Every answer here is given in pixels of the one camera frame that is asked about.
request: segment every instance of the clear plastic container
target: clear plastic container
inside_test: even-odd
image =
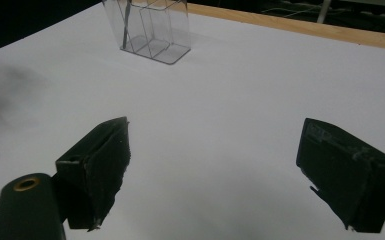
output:
[[[103,0],[121,50],[174,64],[191,49],[186,0]]]

